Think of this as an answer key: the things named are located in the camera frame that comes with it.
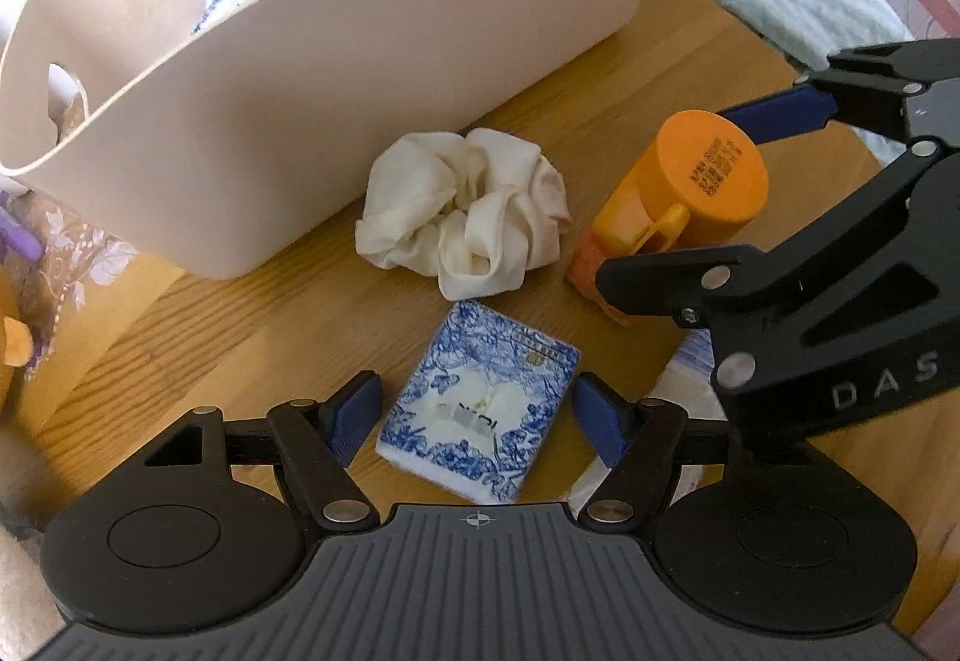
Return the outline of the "orange plastic bottle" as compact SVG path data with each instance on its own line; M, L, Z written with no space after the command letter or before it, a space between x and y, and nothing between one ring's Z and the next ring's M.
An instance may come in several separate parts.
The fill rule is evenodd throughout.
M602 262L721 245L765 209L768 191L757 144L737 124L704 110L674 113L579 237L566 280L628 323L597 290Z

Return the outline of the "clear plastic barcode packet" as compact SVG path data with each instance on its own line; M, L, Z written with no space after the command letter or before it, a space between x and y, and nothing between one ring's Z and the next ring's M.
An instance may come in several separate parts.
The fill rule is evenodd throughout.
M683 472L680 450L698 420L726 415L711 386L711 336L693 329L662 370L652 394L628 401L595 373L579 373L573 386L576 424L596 450L566 503L576 518L594 524L638 524L654 518L679 487L697 479Z

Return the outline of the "brown orange plush toy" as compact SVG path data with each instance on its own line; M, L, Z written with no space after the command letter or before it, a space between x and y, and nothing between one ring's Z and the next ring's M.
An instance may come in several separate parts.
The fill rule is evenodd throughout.
M34 334L26 324L7 271L0 274L0 402L2 415L13 409L25 381L26 367L36 352Z

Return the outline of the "blue white tissue pack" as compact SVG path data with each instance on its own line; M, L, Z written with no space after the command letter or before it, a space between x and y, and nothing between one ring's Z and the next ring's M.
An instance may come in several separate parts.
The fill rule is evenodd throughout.
M376 453L478 505L516 502L581 352L458 301L382 422Z

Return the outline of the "purple floral table mat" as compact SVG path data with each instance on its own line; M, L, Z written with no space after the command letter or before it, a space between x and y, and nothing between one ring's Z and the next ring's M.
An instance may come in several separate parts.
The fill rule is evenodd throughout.
M114 284L139 253L128 241L85 222L37 193L11 196L10 211L39 238L44 254L26 261L2 243L2 268L34 334L36 352L26 367L33 379L55 352L55 338L68 312L81 312L94 285Z

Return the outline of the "white scrunchie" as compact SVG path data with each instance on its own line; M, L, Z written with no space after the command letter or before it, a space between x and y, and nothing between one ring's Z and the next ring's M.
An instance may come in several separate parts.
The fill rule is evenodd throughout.
M410 133L371 167L355 250L438 280L446 300L493 297L558 261L569 222L563 177L534 142Z

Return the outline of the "purple plastic toy piece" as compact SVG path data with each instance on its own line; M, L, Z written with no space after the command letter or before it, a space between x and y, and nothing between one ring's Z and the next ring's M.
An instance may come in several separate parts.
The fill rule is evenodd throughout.
M2 243L5 248L10 248L21 258L29 262L37 262L43 257L44 245L31 230L26 229L25 225L14 217L10 211L11 196L7 191L2 193Z

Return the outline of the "beige plastic storage bin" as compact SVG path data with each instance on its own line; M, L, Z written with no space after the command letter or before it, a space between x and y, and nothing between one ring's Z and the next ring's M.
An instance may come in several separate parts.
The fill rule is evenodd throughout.
M2 172L199 276L249 273L358 198L412 131L459 129L640 0L25 0Z

